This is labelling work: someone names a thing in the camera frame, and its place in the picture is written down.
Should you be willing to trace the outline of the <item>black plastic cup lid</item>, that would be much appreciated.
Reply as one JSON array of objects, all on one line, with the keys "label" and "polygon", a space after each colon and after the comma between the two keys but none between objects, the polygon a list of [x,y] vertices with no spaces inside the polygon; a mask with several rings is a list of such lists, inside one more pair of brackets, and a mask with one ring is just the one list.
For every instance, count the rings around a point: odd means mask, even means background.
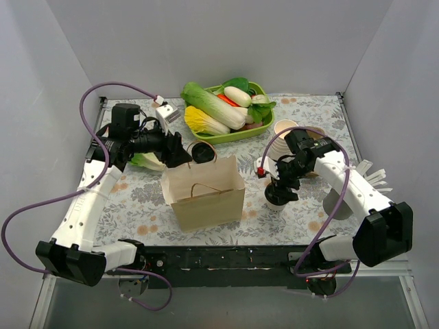
[{"label": "black plastic cup lid", "polygon": [[278,194],[268,194],[267,187],[265,188],[264,195],[266,200],[272,204],[283,205],[288,203],[288,202],[284,202],[282,199],[279,199]]}]

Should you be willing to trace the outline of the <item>white paper coffee cup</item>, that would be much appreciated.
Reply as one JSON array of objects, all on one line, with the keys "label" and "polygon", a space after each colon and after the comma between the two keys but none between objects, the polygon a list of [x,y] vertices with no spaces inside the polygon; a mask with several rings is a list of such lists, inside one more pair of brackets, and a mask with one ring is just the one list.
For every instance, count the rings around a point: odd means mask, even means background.
[{"label": "white paper coffee cup", "polygon": [[285,208],[285,204],[283,204],[283,205],[276,205],[276,204],[272,204],[270,202],[267,202],[267,206],[268,206],[268,208],[271,211],[274,211],[274,212],[281,212]]}]

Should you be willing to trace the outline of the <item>stack of white paper cups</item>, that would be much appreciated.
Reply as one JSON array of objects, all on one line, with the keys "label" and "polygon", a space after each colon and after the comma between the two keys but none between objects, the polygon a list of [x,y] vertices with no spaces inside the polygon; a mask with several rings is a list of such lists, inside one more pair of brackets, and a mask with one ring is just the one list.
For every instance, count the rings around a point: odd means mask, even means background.
[{"label": "stack of white paper cups", "polygon": [[[289,127],[297,127],[298,124],[295,121],[289,119],[283,119],[277,121],[274,126],[273,135],[276,136],[279,132],[285,130]],[[273,160],[278,160],[281,156],[290,156],[292,152],[289,150],[287,143],[285,142],[285,137],[289,131],[284,132],[271,144],[268,152],[268,156]]]}]

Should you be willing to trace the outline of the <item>brown pulp cup carrier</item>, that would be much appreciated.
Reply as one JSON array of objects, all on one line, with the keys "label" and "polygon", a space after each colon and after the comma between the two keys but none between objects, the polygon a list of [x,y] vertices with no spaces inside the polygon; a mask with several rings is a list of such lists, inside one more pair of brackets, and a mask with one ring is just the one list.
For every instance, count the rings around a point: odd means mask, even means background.
[{"label": "brown pulp cup carrier", "polygon": [[309,138],[312,138],[313,140],[318,140],[326,136],[324,130],[319,127],[305,127],[304,131],[306,131]]}]

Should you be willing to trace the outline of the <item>brown paper takeout bag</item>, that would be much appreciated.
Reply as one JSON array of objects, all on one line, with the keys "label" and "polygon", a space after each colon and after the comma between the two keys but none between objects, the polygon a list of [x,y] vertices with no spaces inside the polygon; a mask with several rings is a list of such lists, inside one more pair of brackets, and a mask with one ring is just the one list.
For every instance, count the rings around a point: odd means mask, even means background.
[{"label": "brown paper takeout bag", "polygon": [[235,156],[220,158],[212,144],[210,162],[188,162],[163,171],[161,188],[165,203],[171,206],[183,232],[201,230],[241,220],[244,207],[245,182],[238,172]]}]

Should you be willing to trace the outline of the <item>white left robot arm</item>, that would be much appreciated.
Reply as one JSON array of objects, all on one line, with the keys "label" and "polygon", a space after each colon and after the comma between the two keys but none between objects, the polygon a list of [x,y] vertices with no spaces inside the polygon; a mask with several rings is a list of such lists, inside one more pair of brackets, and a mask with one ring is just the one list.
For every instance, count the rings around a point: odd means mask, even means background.
[{"label": "white left robot arm", "polygon": [[80,195],[71,205],[48,242],[41,241],[36,255],[55,276],[95,286],[107,271],[123,266],[129,273],[145,269],[146,258],[138,252],[142,243],[120,239],[104,247],[94,245],[100,215],[110,192],[126,165],[137,154],[153,153],[168,168],[191,162],[180,133],[169,131],[179,112],[169,104],[157,107],[148,117],[138,105],[118,103],[111,121],[97,131],[86,154]]}]

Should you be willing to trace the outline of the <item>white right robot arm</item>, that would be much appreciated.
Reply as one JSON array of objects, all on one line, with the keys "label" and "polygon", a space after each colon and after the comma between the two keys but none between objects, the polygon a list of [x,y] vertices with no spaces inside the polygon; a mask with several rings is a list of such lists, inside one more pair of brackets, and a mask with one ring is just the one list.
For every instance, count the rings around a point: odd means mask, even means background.
[{"label": "white right robot arm", "polygon": [[271,177],[265,198],[273,209],[284,209],[298,200],[300,179],[314,172],[338,194],[338,199],[324,225],[328,226],[342,204],[346,204],[361,221],[354,236],[322,238],[318,232],[297,260],[294,273],[304,261],[318,272],[330,270],[338,262],[357,260],[374,267],[412,249],[413,210],[406,202],[395,203],[369,183],[351,166],[342,146],[322,135],[310,137],[310,127],[290,127],[281,131],[291,155],[272,160],[262,155],[254,163],[255,173]]}]

